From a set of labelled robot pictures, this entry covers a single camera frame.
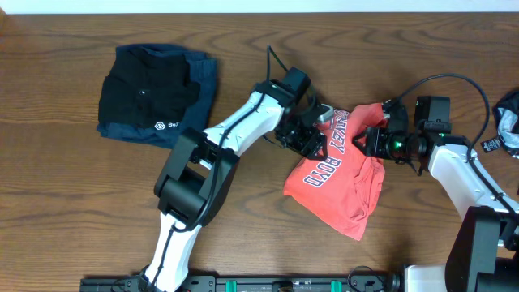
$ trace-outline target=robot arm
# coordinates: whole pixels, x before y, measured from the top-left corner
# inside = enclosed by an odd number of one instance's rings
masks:
[[[463,144],[446,144],[436,146],[431,154],[428,170],[446,190],[454,203],[461,219],[465,218],[471,206],[487,206],[496,212],[507,213],[508,210],[495,199],[491,191],[476,175],[467,163],[467,146]],[[478,160],[478,154],[472,150],[474,164],[478,167],[487,181],[498,191],[503,192]],[[503,199],[514,209],[519,211],[519,204],[503,195]]]
[[[224,122],[203,132],[187,129],[179,137],[157,180],[155,194],[160,198],[161,233],[152,263],[144,272],[139,287],[155,286],[160,291],[175,291],[187,277],[187,263],[202,226],[206,226],[223,205],[239,157],[262,135],[276,132],[276,138],[289,148],[309,158],[325,145],[325,135],[313,125],[304,126],[294,120],[293,108],[310,85],[307,75],[291,68],[282,81],[265,81],[259,84],[247,103]],[[256,111],[251,109],[258,104]],[[316,120],[328,121],[332,108],[317,105],[313,114]],[[214,164],[217,162],[217,145],[225,130],[236,121],[238,124],[225,137],[221,146],[214,200],[209,200]],[[210,170],[203,178],[187,167],[187,162],[200,163]],[[207,205],[207,215],[199,220]]]
[[[464,136],[450,134],[448,107],[446,97],[419,97],[415,133],[407,133],[405,120],[394,123],[403,128],[368,127],[354,138],[367,156],[403,162],[413,168],[411,158],[419,161],[418,174],[428,170],[440,182],[463,220],[447,264],[409,266],[405,270],[404,291],[516,291],[519,256],[513,260],[496,259],[496,254],[498,245],[517,251],[519,231],[515,213],[519,204],[503,193],[474,150],[470,152],[472,161],[467,159],[470,143]],[[360,139],[364,136],[366,142],[362,144]]]

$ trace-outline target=folded black clothing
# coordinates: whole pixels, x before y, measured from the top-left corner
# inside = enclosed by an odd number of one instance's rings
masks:
[[[178,137],[188,127],[202,131],[207,126],[209,112],[217,90],[217,60],[208,58],[204,52],[190,51],[171,44],[124,45],[116,48],[116,54],[122,54],[135,47],[142,47],[148,54],[160,58],[183,55],[189,64],[191,80],[200,84],[198,101],[187,107],[181,122],[157,122],[154,127],[149,128],[139,128],[117,122],[100,122],[97,125],[97,130],[102,137],[173,148]]]
[[[159,58],[143,48],[117,54],[105,77],[99,100],[99,122],[152,127],[180,122],[198,100],[200,85],[191,82],[183,55]]]

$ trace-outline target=orange shirt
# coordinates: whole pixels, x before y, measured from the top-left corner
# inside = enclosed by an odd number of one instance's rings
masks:
[[[360,240],[379,199],[384,166],[381,159],[365,157],[351,141],[367,126],[385,123],[380,103],[359,105],[352,113],[335,109],[333,120],[318,126],[327,136],[328,159],[303,158],[287,178],[283,194],[340,233]]]

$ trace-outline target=black shirt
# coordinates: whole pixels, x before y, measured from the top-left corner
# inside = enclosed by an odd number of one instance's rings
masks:
[[[183,55],[156,57],[135,48],[118,54],[105,77],[98,119],[143,128],[179,122],[198,95]]]

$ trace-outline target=fabric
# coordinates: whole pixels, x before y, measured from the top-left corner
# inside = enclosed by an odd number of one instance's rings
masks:
[[[494,109],[497,133],[504,149],[519,159],[519,91],[506,94]]]
[[[173,148],[180,134],[188,127],[197,131],[202,131],[206,127],[217,90],[217,60],[207,58],[206,53],[188,51],[176,45],[125,45],[118,47],[116,52],[120,54],[135,47],[142,47],[148,54],[157,57],[183,55],[190,67],[191,81],[199,84],[198,100],[186,108],[180,122],[160,121],[154,127],[148,128],[116,122],[100,122],[97,130],[101,136],[111,139]]]
[[[157,57],[144,48],[117,54],[105,77],[99,100],[99,122],[151,127],[179,122],[198,99],[199,84],[189,80],[183,55]]]
[[[302,159],[285,182],[291,195],[340,233],[360,240],[382,189],[384,166],[365,157],[352,139],[367,126],[384,126],[381,104],[359,105],[350,114],[336,109],[331,122],[319,126],[328,138],[328,159]]]

